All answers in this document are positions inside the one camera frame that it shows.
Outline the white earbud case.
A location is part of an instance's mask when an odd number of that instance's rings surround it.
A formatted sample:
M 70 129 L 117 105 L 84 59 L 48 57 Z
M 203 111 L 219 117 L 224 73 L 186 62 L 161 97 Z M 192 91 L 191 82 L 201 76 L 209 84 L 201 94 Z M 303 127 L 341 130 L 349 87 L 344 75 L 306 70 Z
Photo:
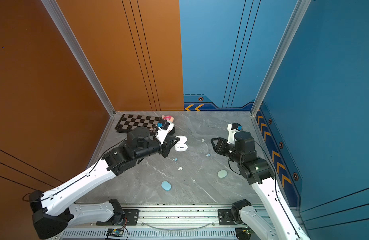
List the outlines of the white earbud case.
M 188 146 L 186 144 L 187 137 L 186 136 L 176 136 L 176 138 L 179 138 L 179 141 L 174 145 L 174 149 L 177 152 L 185 152 L 188 149 Z

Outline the mint green earbud case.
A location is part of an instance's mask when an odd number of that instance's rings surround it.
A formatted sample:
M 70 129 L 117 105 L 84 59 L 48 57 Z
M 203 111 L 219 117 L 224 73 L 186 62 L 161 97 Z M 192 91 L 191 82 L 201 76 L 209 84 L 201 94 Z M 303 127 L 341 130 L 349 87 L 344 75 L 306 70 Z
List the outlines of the mint green earbud case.
M 223 178 L 227 177 L 227 175 L 228 175 L 228 172 L 226 170 L 220 170 L 217 173 L 217 177 L 219 179 L 223 179 Z

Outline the blue earbud case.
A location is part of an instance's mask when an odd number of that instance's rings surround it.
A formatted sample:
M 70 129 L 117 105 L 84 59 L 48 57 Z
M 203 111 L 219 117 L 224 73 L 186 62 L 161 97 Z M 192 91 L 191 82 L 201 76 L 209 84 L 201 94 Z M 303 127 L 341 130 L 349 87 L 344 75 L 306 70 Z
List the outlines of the blue earbud case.
M 161 183 L 161 187 L 165 190 L 165 191 L 170 191 L 171 190 L 171 184 L 168 181 L 163 181 Z

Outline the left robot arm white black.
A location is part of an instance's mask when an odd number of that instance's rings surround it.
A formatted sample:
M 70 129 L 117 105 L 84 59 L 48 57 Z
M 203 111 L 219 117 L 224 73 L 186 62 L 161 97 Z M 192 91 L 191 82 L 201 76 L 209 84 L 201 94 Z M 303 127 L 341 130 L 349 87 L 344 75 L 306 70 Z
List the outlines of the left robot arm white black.
M 75 201 L 151 155 L 160 154 L 166 158 L 177 143 L 187 141 L 185 136 L 171 135 L 172 128 L 173 124 L 169 124 L 166 130 L 157 127 L 152 134 L 148 128 L 137 127 L 117 147 L 79 175 L 52 190 L 31 193 L 29 203 L 38 237 L 46 240 L 57 236 L 67 227 L 88 223 L 99 226 L 124 225 L 126 216 L 118 200 L 83 205 Z

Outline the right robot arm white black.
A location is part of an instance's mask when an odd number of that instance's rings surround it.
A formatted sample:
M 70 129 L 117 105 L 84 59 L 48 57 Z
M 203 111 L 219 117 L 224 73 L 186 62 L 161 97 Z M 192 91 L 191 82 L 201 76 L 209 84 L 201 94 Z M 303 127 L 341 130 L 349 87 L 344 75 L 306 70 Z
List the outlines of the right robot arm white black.
M 211 144 L 216 154 L 236 162 L 240 175 L 245 178 L 262 201 L 270 224 L 256 213 L 247 200 L 233 203 L 233 220 L 247 225 L 261 240 L 307 240 L 302 229 L 283 197 L 273 166 L 258 157 L 256 142 L 249 132 L 237 132 L 233 143 L 224 138 L 213 138 Z

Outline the plush doll pink shirt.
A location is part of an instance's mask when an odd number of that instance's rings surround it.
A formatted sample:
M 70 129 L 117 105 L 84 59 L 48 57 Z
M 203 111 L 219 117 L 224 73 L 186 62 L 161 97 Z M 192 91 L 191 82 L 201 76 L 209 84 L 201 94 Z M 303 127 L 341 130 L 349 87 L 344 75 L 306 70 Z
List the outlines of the plush doll pink shirt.
M 165 115 L 162 115 L 161 117 L 163 120 L 166 120 L 166 121 L 170 121 L 171 123 L 174 122 L 174 117 L 173 116 L 165 116 Z

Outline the black white chessboard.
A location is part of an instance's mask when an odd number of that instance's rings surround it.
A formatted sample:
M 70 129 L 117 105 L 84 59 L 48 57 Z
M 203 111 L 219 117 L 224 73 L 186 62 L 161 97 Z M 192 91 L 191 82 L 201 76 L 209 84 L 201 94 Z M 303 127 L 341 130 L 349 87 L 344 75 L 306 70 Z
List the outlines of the black white chessboard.
M 160 117 L 151 117 L 135 114 L 123 114 L 115 126 L 117 133 L 129 133 L 137 127 L 154 128 Z

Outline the green circuit board left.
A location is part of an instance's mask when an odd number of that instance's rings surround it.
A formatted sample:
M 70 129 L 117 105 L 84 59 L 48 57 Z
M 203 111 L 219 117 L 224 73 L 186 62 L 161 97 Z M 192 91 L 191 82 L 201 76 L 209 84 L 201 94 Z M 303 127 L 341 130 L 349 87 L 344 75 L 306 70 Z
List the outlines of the green circuit board left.
M 107 229 L 106 237 L 107 238 L 122 238 L 124 235 L 124 229 L 118 228 L 118 229 Z

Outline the white vent grille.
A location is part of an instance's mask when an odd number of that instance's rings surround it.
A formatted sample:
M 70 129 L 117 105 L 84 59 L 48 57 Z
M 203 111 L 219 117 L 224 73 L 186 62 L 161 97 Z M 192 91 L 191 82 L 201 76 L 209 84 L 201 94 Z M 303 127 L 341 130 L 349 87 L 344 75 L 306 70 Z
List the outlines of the white vent grille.
M 107 238 L 108 228 L 67 229 L 59 236 L 58 240 L 236 240 L 237 234 L 234 228 L 209 228 L 196 230 L 164 231 L 148 228 L 129 228 L 124 231 L 122 238 Z

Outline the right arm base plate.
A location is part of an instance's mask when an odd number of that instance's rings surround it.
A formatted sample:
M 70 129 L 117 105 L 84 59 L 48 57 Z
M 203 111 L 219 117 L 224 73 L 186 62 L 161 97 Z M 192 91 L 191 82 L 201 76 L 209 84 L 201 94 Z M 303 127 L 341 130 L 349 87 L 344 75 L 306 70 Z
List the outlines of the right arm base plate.
M 218 210 L 219 225 L 241 225 L 242 221 L 239 217 L 239 212 L 233 209 L 219 209 Z

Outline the aluminium front rail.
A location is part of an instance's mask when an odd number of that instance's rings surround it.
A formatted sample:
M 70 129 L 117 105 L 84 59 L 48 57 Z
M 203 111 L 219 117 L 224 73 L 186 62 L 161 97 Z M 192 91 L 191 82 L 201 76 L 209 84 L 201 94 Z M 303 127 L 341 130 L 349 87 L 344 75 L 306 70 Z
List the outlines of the aluminium front rail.
M 252 204 L 256 213 L 260 215 L 269 224 L 272 222 L 265 207 L 262 204 Z M 156 229 L 189 229 L 189 228 L 205 228 L 207 226 L 219 225 L 218 210 L 231 209 L 232 205 L 227 204 L 190 204 L 190 205 L 125 205 L 120 214 L 124 210 L 139 209 L 139 217 L 136 226 L 147 226 Z M 293 215 L 297 212 L 295 208 L 290 209 Z M 106 222 L 114 214 L 114 210 L 110 205 L 73 205 L 70 213 L 74 216 L 68 222 L 68 228 L 99 228 L 99 227 L 123 227 L 123 226 L 97 226 L 96 222 Z

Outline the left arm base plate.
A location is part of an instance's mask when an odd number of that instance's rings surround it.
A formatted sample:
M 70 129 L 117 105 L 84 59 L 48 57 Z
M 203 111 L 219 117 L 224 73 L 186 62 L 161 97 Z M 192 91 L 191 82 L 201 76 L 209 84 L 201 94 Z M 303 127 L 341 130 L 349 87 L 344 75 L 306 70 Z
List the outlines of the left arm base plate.
M 136 226 L 139 217 L 139 209 L 124 210 L 123 214 L 114 214 L 106 222 L 96 222 L 97 226 Z

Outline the right corner aluminium post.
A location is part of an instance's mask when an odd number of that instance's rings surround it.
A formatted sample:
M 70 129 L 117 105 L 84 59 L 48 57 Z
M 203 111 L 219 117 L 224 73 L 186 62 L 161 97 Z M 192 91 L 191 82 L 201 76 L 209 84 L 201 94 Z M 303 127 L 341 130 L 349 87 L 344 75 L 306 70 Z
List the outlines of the right corner aluminium post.
M 279 45 L 277 47 L 277 50 L 274 54 L 274 57 L 271 61 L 271 64 L 267 70 L 267 73 L 264 77 L 264 80 L 260 86 L 260 89 L 258 91 L 258 94 L 255 98 L 255 101 L 253 103 L 252 109 L 251 109 L 251 116 L 254 117 L 257 112 L 259 111 L 259 108 L 261 104 L 264 101 L 264 98 L 278 72 L 278 69 L 289 49 L 289 46 L 306 14 L 306 11 L 311 3 L 311 0 L 298 0 L 296 3 L 296 6 L 292 12 L 292 15 L 288 21 L 288 24 L 285 28 L 285 31 L 282 35 L 282 38 L 279 42 Z

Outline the corner aluminium post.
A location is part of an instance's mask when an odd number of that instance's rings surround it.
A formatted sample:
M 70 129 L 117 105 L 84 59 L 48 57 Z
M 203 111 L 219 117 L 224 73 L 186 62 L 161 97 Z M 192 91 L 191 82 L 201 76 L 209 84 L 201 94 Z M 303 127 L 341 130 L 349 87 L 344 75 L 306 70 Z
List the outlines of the corner aluminium post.
M 65 18 L 61 8 L 55 0 L 42 0 L 41 1 L 46 11 L 53 20 L 55 26 L 69 47 L 71 53 L 85 74 L 86 78 L 93 87 L 98 98 L 102 102 L 104 108 L 108 114 L 112 117 L 115 115 L 115 109 L 110 102 L 102 84 L 100 83 L 93 67 L 91 66 L 88 58 L 86 57 L 80 43 L 78 42 L 75 34 L 73 33 L 67 19 Z
M 267 73 L 264 77 L 264 80 L 260 86 L 260 89 L 258 91 L 258 94 L 255 98 L 255 101 L 253 103 L 252 109 L 251 109 L 251 116 L 254 117 L 257 112 L 259 111 L 259 108 L 261 104 L 264 101 L 264 98 L 278 72 L 278 69 L 289 49 L 289 46 L 306 14 L 306 11 L 311 3 L 311 0 L 298 0 L 296 3 L 296 6 L 292 12 L 292 15 L 288 21 L 288 24 L 285 28 L 285 31 L 282 35 L 282 38 L 279 42 L 279 45 L 277 47 L 277 50 L 274 54 L 274 57 L 271 61 L 271 64 L 267 70 Z

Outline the left corner aluminium post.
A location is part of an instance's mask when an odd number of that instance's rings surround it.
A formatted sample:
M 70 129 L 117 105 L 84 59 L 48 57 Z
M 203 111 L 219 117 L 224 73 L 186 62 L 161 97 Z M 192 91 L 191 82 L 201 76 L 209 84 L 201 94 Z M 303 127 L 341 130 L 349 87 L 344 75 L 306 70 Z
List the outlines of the left corner aluminium post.
M 108 114 L 112 117 L 115 115 L 115 109 L 110 102 L 102 84 L 100 83 L 93 67 L 91 66 L 88 58 L 86 57 L 80 43 L 78 42 L 75 34 L 73 33 L 67 19 L 65 18 L 61 8 L 55 0 L 42 0 L 41 1 L 46 11 L 53 20 L 55 26 L 69 47 L 71 53 L 85 74 L 86 78 L 93 87 L 98 98 L 102 102 L 104 108 Z

